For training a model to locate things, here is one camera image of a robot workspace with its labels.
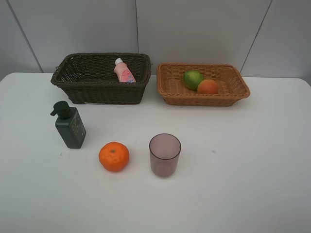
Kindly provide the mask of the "dark brown wicker basket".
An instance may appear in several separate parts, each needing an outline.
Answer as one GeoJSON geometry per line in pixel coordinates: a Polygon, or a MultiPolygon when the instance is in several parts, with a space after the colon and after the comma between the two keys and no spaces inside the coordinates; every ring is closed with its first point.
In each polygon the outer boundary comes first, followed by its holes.
{"type": "Polygon", "coordinates": [[[139,104],[151,76],[150,57],[143,53],[74,53],[56,68],[51,83],[75,104],[139,104]],[[114,72],[121,58],[136,79],[121,83],[114,72]]]}

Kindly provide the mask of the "pink lotion bottle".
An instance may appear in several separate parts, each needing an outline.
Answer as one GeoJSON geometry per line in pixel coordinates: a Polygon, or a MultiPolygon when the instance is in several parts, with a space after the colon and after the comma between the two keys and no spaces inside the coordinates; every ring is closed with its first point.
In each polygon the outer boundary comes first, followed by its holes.
{"type": "Polygon", "coordinates": [[[135,83],[136,79],[134,75],[129,70],[126,63],[123,62],[121,58],[115,60],[114,72],[118,77],[119,82],[121,83],[135,83]]]}

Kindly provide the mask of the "green lime fruit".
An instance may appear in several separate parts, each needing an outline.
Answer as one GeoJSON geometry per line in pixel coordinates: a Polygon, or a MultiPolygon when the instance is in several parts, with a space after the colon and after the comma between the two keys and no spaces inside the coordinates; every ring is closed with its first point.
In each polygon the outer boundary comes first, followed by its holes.
{"type": "Polygon", "coordinates": [[[203,75],[197,70],[188,70],[183,74],[183,83],[190,90],[196,91],[203,80],[203,75]]]}

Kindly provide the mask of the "translucent purple plastic cup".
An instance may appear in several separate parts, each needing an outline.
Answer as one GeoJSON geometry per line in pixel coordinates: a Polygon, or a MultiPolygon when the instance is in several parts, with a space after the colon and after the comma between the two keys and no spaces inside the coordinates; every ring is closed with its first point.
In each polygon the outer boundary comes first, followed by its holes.
{"type": "Polygon", "coordinates": [[[182,146],[179,139],[169,133],[155,135],[149,143],[151,171],[162,178],[176,171],[182,146]]]}

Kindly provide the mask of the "light orange wicker basket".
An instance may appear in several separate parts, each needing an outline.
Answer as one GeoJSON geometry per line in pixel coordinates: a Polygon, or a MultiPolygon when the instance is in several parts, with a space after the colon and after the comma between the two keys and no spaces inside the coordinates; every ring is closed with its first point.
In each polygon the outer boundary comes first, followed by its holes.
{"type": "Polygon", "coordinates": [[[228,64],[161,63],[157,66],[158,93],[170,105],[231,106],[250,96],[250,90],[239,71],[228,64]],[[218,84],[217,94],[198,94],[183,83],[188,70],[199,71],[205,79],[218,84]]]}

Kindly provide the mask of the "orange mandarin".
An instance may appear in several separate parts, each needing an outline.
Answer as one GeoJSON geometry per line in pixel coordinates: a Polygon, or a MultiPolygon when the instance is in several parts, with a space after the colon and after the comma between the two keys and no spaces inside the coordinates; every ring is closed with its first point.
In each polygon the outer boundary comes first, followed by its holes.
{"type": "Polygon", "coordinates": [[[128,148],[119,142],[110,142],[102,147],[99,152],[99,162],[110,172],[120,172],[129,163],[128,148]]]}

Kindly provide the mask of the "dark green pump bottle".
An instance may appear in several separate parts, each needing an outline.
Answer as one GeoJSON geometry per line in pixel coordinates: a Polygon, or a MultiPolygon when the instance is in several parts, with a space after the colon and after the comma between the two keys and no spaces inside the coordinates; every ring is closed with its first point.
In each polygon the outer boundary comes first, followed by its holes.
{"type": "Polygon", "coordinates": [[[86,129],[82,123],[76,107],[70,107],[66,101],[54,104],[51,116],[57,115],[55,127],[69,149],[80,149],[86,136],[86,129]]]}

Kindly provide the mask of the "peach coloured bread bun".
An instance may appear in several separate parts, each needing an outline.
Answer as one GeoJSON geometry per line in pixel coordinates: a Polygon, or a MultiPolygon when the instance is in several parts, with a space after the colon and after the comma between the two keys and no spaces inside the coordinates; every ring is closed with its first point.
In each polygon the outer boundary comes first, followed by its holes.
{"type": "Polygon", "coordinates": [[[219,86],[214,80],[203,80],[197,87],[199,94],[218,94],[219,86]]]}

